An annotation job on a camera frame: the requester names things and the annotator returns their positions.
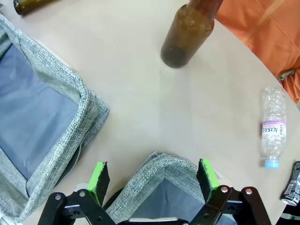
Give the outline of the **black green-backed right gripper right finger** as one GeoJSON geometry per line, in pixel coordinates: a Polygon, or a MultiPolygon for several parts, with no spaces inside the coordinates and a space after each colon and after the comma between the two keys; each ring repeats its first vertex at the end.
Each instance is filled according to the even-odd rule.
{"type": "Polygon", "coordinates": [[[223,214],[232,215],[238,225],[270,225],[271,221],[255,187],[241,191],[221,185],[210,161],[200,159],[196,178],[204,206],[190,222],[191,225],[215,225],[223,214]]]}

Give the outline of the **black green-backed right gripper left finger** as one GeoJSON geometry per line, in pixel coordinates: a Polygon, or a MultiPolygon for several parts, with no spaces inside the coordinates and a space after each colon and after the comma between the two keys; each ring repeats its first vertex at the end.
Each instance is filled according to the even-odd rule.
{"type": "Polygon", "coordinates": [[[90,225],[114,225],[115,222],[103,208],[110,178],[106,162],[99,162],[87,188],[66,196],[55,192],[49,195],[43,209],[44,225],[72,225],[84,218],[90,225]]]}

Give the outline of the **person's right hand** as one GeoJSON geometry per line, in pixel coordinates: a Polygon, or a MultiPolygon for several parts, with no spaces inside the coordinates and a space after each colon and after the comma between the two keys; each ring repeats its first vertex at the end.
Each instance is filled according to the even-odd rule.
{"type": "Polygon", "coordinates": [[[188,7],[204,12],[217,12],[223,0],[190,0],[188,7]]]}

